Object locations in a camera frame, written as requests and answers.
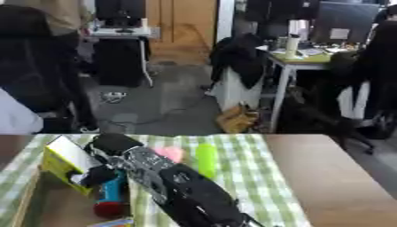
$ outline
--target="wooden table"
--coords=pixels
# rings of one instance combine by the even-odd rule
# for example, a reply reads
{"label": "wooden table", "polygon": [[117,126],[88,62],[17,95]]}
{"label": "wooden table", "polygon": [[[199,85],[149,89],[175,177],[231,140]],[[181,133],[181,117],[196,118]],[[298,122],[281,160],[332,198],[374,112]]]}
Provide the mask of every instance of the wooden table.
{"label": "wooden table", "polygon": [[[0,164],[30,139],[0,136]],[[313,226],[397,226],[397,202],[328,137],[265,139]]]}

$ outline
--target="green checkered tablecloth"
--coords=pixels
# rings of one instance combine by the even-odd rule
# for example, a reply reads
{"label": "green checkered tablecloth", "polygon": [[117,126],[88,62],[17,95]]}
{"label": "green checkered tablecloth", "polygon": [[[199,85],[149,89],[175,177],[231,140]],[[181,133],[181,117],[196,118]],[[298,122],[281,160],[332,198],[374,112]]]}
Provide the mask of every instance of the green checkered tablecloth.
{"label": "green checkered tablecloth", "polygon": [[[41,161],[43,147],[56,136],[39,135],[0,173],[0,226],[10,226],[24,188]],[[93,136],[68,136],[84,145]],[[217,148],[215,182],[240,200],[242,211],[265,226],[310,226],[261,135],[215,135],[209,137],[132,136],[150,147],[179,146],[188,154],[184,162],[196,166],[193,158],[199,144]],[[137,227],[177,226],[136,184],[131,189]]]}

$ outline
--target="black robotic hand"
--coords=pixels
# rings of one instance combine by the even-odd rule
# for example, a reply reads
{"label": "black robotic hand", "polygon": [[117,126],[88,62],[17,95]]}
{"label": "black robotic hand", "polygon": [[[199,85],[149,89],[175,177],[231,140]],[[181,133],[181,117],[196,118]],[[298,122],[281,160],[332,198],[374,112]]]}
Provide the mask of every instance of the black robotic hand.
{"label": "black robotic hand", "polygon": [[115,177],[111,173],[114,169],[124,170],[182,227],[263,227],[240,212],[237,201],[218,184],[130,137],[103,134],[95,137],[84,150],[104,166],[92,169],[82,183],[102,184],[106,178]]}

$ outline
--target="computer monitor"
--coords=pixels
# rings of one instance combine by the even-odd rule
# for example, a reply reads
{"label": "computer monitor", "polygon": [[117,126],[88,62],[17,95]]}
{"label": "computer monitor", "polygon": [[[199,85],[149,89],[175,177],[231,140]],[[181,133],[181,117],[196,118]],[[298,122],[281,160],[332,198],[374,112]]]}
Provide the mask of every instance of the computer monitor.
{"label": "computer monitor", "polygon": [[145,18],[145,0],[95,0],[97,18],[100,20],[122,20]]}
{"label": "computer monitor", "polygon": [[260,23],[311,20],[319,0],[248,0],[245,18]]}
{"label": "computer monitor", "polygon": [[310,36],[313,43],[365,43],[379,4],[321,2]]}

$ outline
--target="wooden tray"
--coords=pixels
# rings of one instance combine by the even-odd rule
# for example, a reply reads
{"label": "wooden tray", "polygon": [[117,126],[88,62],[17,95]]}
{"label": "wooden tray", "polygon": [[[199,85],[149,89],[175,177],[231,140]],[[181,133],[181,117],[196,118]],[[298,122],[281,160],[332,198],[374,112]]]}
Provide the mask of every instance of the wooden tray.
{"label": "wooden tray", "polygon": [[37,170],[12,227],[85,227],[105,220],[95,216],[94,198],[81,195],[51,173]]}

